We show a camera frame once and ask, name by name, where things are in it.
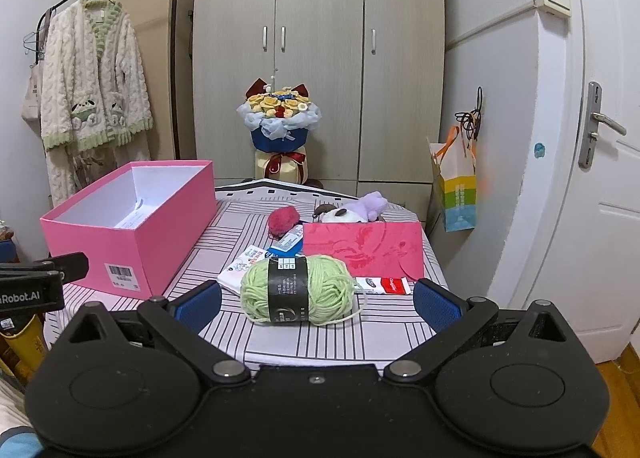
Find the white tissue packet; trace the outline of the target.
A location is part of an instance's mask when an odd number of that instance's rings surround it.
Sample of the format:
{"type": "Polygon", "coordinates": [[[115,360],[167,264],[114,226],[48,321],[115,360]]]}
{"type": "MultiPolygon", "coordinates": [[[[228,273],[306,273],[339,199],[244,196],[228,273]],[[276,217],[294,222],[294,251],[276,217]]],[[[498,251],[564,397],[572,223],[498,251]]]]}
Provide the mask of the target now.
{"type": "Polygon", "coordinates": [[[217,277],[217,282],[221,288],[240,296],[243,277],[250,267],[265,259],[266,256],[266,250],[249,245],[229,265],[221,270],[217,277]]]}

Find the red white packet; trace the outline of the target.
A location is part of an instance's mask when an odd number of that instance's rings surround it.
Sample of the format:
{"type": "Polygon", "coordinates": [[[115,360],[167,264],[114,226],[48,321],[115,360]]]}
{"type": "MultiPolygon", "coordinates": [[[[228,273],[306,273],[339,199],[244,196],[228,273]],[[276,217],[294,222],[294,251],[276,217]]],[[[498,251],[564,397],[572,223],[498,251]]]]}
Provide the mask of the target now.
{"type": "Polygon", "coordinates": [[[356,278],[358,293],[376,295],[408,295],[411,293],[406,278],[356,278]]]}

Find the red paper envelope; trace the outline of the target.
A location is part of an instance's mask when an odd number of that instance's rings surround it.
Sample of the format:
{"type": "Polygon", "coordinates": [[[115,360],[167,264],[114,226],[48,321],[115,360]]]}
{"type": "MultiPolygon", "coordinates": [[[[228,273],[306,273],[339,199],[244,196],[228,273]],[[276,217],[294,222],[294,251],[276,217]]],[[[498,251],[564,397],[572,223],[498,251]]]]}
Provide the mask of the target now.
{"type": "Polygon", "coordinates": [[[305,224],[303,253],[342,261],[352,277],[425,277],[423,233],[418,222],[305,224]]]}

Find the pink cardboard shoe box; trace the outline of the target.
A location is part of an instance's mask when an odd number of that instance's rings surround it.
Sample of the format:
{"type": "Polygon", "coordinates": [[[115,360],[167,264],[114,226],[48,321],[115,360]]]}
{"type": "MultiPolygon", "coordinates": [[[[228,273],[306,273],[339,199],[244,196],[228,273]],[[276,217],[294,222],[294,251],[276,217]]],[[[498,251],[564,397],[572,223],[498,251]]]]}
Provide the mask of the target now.
{"type": "Polygon", "coordinates": [[[85,253],[79,287],[146,300],[165,292],[217,210],[214,164],[130,162],[40,218],[53,256],[85,253]]]}

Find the blue white small packet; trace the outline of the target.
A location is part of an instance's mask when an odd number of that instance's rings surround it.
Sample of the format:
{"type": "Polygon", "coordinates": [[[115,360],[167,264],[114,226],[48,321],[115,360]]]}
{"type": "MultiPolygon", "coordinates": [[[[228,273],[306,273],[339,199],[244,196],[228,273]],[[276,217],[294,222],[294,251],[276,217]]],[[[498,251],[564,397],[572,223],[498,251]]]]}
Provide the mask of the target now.
{"type": "Polygon", "coordinates": [[[274,241],[267,252],[273,257],[295,257],[303,248],[304,227],[295,225],[281,239],[274,241]]]}

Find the green yarn ball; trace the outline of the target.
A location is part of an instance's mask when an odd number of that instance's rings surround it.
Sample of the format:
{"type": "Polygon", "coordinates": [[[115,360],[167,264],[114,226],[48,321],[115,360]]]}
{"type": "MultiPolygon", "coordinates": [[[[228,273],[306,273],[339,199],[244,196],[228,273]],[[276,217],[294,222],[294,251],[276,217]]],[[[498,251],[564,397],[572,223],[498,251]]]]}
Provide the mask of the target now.
{"type": "Polygon", "coordinates": [[[367,301],[356,299],[358,289],[345,263],[332,256],[268,257],[243,276],[240,300],[246,316],[259,325],[322,327],[362,312],[367,301]]]}

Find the purple plush toy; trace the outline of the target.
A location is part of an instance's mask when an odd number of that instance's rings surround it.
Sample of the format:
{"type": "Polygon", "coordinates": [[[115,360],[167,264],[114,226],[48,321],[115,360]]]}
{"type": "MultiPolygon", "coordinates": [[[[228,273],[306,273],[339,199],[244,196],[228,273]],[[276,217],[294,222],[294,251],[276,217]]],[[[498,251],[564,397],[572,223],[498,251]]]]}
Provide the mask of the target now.
{"type": "Polygon", "coordinates": [[[360,223],[376,222],[388,206],[388,200],[379,191],[372,191],[363,197],[346,203],[344,208],[360,223]]]}

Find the pink fuzzy plush ball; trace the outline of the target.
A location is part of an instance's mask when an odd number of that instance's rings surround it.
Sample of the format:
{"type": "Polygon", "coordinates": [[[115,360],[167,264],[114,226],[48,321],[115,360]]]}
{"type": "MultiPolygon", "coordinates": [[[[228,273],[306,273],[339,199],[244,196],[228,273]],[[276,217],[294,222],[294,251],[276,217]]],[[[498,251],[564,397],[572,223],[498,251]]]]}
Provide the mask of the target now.
{"type": "Polygon", "coordinates": [[[273,239],[280,239],[300,221],[299,213],[292,205],[280,207],[268,216],[268,231],[273,239]]]}

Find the white brown plush toy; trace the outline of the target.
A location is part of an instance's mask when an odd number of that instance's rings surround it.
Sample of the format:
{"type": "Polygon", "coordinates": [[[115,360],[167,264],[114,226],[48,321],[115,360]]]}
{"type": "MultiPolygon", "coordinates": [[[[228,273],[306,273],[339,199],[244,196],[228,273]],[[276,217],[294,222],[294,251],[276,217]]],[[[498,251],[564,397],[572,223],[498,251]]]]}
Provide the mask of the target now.
{"type": "Polygon", "coordinates": [[[312,215],[314,223],[366,223],[367,218],[363,218],[358,213],[349,210],[347,207],[337,207],[333,204],[321,204],[314,209],[312,215]]]}

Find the yellow object at left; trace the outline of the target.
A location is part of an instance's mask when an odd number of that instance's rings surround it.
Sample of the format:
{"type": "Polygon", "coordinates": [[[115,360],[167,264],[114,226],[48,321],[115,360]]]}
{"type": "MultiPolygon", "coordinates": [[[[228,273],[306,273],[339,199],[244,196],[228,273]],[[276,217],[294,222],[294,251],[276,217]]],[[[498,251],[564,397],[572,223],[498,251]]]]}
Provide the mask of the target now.
{"type": "Polygon", "coordinates": [[[2,319],[1,337],[32,372],[38,370],[48,354],[43,323],[38,314],[2,319]]]}

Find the colourful paper gift bag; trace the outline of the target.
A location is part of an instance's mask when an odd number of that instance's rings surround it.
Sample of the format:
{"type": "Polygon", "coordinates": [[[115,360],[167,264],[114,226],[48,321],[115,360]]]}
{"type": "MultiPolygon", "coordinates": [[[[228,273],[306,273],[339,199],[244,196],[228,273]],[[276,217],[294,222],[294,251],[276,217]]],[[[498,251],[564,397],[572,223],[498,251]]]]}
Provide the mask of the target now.
{"type": "Polygon", "coordinates": [[[460,125],[451,126],[442,144],[430,144],[437,202],[446,233],[476,225],[476,158],[460,125]]]}

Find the striped white table cloth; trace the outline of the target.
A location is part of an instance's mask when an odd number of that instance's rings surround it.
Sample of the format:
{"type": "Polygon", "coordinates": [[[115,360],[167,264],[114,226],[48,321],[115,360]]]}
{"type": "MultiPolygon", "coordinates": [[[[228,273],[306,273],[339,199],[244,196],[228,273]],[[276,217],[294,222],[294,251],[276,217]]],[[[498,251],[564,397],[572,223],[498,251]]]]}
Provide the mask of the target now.
{"type": "MultiPolygon", "coordinates": [[[[43,216],[42,229],[54,255],[66,253],[65,239],[74,241],[75,251],[108,247],[123,251],[116,257],[94,257],[87,277],[65,286],[64,308],[47,317],[48,342],[58,338],[79,306],[88,301],[100,301],[110,311],[125,311],[152,295],[178,299],[202,282],[217,278],[248,247],[270,247],[267,219],[280,207],[292,205],[308,221],[318,205],[342,205],[349,197],[268,181],[222,186],[216,190],[215,214],[198,240],[190,244],[178,241],[175,228],[159,229],[146,238],[119,228],[126,215],[146,202],[127,199],[117,212],[112,207],[114,199],[113,193],[70,199],[43,216]]],[[[260,365],[352,364],[383,368],[434,333],[416,314],[409,294],[356,297],[354,311],[354,318],[323,327],[310,323],[268,327],[250,321],[239,296],[226,290],[220,313],[200,334],[255,369],[260,365]]]]}

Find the cream knitted green-trim cardigan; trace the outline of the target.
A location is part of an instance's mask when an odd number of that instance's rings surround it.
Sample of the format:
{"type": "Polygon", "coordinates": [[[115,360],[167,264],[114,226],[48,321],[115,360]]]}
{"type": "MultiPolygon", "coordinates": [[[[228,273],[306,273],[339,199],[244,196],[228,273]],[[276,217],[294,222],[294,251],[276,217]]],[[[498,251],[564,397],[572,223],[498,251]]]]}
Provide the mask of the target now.
{"type": "Polygon", "coordinates": [[[49,25],[35,80],[50,200],[151,158],[152,106],[129,14],[114,0],[78,0],[49,25]]]}

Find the plush flower bouquet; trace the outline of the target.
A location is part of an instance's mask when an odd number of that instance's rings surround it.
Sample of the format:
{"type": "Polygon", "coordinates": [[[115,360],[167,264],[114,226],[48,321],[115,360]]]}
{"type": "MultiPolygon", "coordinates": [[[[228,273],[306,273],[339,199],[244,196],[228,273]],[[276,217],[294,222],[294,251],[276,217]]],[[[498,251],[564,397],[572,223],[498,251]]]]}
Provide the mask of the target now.
{"type": "Polygon", "coordinates": [[[322,118],[304,84],[273,89],[258,78],[236,109],[250,131],[255,149],[255,177],[292,184],[308,179],[306,142],[322,118]]]}

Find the black clothes rack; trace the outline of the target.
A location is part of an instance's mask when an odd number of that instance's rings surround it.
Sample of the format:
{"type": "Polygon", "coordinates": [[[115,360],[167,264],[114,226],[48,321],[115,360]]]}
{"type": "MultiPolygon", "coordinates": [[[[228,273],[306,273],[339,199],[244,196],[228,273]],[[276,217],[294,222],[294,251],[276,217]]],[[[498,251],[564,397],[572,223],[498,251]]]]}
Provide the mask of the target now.
{"type": "MultiPolygon", "coordinates": [[[[43,58],[48,20],[55,11],[73,0],[61,0],[48,9],[37,24],[34,37],[24,46],[34,52],[35,60],[43,58]]],[[[116,0],[131,18],[136,31],[146,87],[154,115],[154,129],[149,133],[151,158],[175,159],[179,156],[176,96],[176,27],[178,0],[116,0]]]]}

